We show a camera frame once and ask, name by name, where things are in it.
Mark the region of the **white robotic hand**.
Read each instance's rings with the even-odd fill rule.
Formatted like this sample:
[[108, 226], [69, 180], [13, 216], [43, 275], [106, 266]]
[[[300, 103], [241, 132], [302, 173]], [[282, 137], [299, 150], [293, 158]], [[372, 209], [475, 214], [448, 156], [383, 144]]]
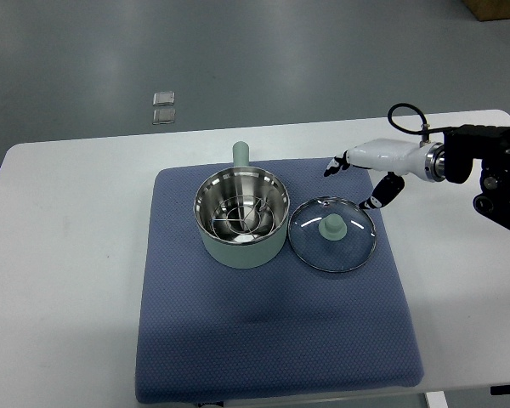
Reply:
[[349, 169], [350, 165], [388, 172], [359, 204], [364, 210], [387, 206], [405, 188], [401, 177], [408, 173], [428, 182], [445, 180], [445, 147], [440, 142], [422, 144], [393, 139], [375, 139], [334, 156], [326, 166], [324, 176], [329, 177]]

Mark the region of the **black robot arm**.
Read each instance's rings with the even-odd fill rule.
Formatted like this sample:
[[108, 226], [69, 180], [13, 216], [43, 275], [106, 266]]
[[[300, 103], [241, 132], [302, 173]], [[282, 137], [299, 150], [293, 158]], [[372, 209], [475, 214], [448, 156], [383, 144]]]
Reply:
[[412, 173], [427, 182], [465, 183], [476, 160], [481, 161], [481, 193], [473, 198], [480, 215], [510, 230], [510, 127], [462, 125], [441, 130], [444, 141], [431, 142], [422, 131], [418, 143], [375, 139], [346, 150], [331, 159], [326, 177], [349, 167], [383, 171], [387, 175], [363, 209], [387, 206], [404, 189], [403, 177]]

